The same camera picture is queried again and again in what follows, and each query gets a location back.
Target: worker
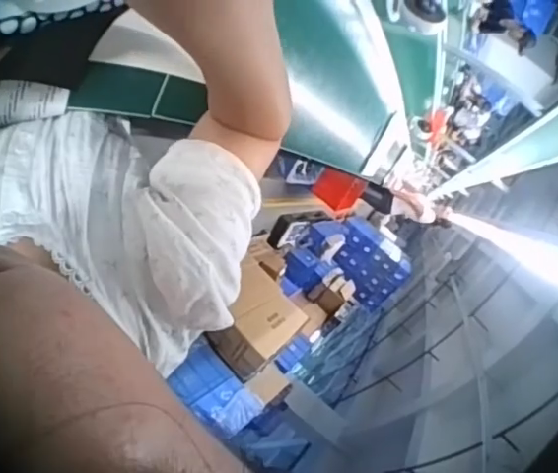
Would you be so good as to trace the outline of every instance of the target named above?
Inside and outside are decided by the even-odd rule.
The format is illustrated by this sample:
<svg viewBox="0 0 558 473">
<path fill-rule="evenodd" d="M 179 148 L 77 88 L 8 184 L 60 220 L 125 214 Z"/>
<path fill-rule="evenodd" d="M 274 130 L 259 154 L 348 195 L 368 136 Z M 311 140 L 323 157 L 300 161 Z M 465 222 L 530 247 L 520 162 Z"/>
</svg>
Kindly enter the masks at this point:
<svg viewBox="0 0 558 473">
<path fill-rule="evenodd" d="M 233 324 L 292 104 L 271 0 L 129 4 L 196 60 L 209 110 L 151 169 L 115 116 L 0 128 L 0 245 L 93 298 L 168 376 L 199 334 Z"/>
<path fill-rule="evenodd" d="M 397 188 L 380 187 L 373 183 L 367 186 L 361 199 L 376 212 L 385 216 L 402 216 L 420 224 L 449 228 L 448 216 L 452 208 L 435 205 L 421 192 L 407 183 Z"/>
<path fill-rule="evenodd" d="M 482 96 L 466 101 L 452 117 L 451 138 L 458 143 L 475 143 L 492 117 L 492 104 Z"/>
<path fill-rule="evenodd" d="M 510 0 L 491 0 L 483 2 L 472 16 L 471 28 L 476 33 L 507 33 L 516 42 L 518 54 L 535 47 L 537 37 L 533 30 L 516 19 Z"/>
<path fill-rule="evenodd" d="M 0 473 L 245 473 L 114 321 L 0 246 Z"/>
</svg>

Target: bright light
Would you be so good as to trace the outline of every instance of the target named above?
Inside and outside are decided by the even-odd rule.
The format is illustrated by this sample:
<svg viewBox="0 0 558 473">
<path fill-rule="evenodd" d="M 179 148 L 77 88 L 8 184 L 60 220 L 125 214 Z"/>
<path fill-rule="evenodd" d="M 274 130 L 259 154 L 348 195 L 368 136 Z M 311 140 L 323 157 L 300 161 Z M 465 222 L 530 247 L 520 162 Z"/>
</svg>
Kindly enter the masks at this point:
<svg viewBox="0 0 558 473">
<path fill-rule="evenodd" d="M 499 229 L 487 222 L 452 212 L 449 219 L 485 238 L 510 254 L 519 264 L 540 278 L 558 286 L 558 247 Z"/>
<path fill-rule="evenodd" d="M 357 153 L 366 155 L 372 146 L 360 129 L 346 116 L 338 113 L 337 109 L 322 100 L 316 93 L 298 81 L 290 82 L 290 92 L 293 102 L 311 118 L 318 121 L 329 132 L 343 140 Z"/>
</svg>

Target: skin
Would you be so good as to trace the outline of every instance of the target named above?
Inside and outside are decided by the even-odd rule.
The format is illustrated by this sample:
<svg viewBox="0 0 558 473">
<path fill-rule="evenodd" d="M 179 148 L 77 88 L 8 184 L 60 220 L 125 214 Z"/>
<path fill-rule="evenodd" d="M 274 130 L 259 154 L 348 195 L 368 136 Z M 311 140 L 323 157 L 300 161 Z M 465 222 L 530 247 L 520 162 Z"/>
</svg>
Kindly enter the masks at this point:
<svg viewBox="0 0 558 473">
<path fill-rule="evenodd" d="M 231 151 L 261 178 L 292 111 L 272 2 L 130 5 L 202 70 L 209 110 L 191 137 Z M 34 473 L 244 471 L 54 269 L 26 239 L 0 247 L 0 458 Z"/>
<path fill-rule="evenodd" d="M 0 247 L 0 458 L 10 471 L 246 471 L 110 318 Z"/>
</svg>

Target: lace trim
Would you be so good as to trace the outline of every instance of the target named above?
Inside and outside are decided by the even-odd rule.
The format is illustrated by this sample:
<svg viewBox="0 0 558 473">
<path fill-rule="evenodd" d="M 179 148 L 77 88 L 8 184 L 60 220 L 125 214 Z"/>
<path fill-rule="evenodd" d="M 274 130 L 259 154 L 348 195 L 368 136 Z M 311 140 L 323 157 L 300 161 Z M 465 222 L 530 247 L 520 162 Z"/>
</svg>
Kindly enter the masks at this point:
<svg viewBox="0 0 558 473">
<path fill-rule="evenodd" d="M 10 243 L 17 243 L 23 238 L 29 238 L 35 246 L 44 249 L 47 253 L 51 255 L 51 260 L 58 266 L 60 274 L 69 280 L 82 294 L 93 298 L 93 292 L 89 287 L 91 283 L 90 279 L 86 277 L 80 270 L 76 269 L 76 264 L 69 261 L 69 258 L 63 256 L 59 251 L 56 251 L 51 247 L 51 244 L 46 241 L 42 241 L 39 236 L 18 234 L 17 236 L 9 236 L 3 238 L 0 242 L 1 245 L 6 245 Z"/>
</svg>

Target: green table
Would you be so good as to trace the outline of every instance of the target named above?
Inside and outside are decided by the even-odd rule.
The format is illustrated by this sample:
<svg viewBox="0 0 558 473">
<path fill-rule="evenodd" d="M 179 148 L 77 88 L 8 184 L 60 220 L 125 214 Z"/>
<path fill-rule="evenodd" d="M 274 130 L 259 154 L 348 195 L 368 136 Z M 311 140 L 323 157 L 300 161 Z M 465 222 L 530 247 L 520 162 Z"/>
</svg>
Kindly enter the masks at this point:
<svg viewBox="0 0 558 473">
<path fill-rule="evenodd" d="M 292 126 L 283 147 L 361 173 L 397 112 L 388 109 L 378 95 L 370 72 L 382 64 L 375 64 L 373 55 L 356 47 L 348 28 L 363 28 L 364 17 L 325 0 L 278 0 L 275 13 L 295 97 Z M 393 44 L 395 50 L 405 47 L 396 39 Z M 207 102 L 202 84 L 93 63 L 69 106 L 195 123 Z"/>
</svg>

